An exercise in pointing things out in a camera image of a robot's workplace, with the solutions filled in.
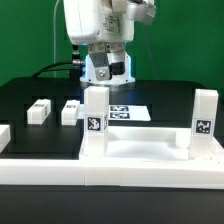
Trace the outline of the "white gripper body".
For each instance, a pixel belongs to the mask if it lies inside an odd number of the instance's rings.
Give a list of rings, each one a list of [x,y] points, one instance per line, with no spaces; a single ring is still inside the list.
[[[68,37],[73,45],[130,42],[134,22],[115,13],[110,0],[63,0]]]

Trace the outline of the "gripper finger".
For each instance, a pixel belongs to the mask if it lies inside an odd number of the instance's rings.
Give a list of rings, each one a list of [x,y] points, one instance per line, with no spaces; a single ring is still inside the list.
[[[109,63],[113,75],[125,73],[125,48],[123,42],[111,42],[108,44]]]
[[[105,42],[88,45],[88,74],[97,81],[110,79],[110,67]]]

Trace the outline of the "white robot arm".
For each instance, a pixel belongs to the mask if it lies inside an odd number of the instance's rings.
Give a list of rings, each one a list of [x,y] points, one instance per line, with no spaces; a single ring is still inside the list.
[[[118,9],[113,0],[63,0],[63,5],[71,43],[88,50],[81,85],[118,88],[134,83],[125,51],[134,37],[134,22],[126,17],[126,2]]]

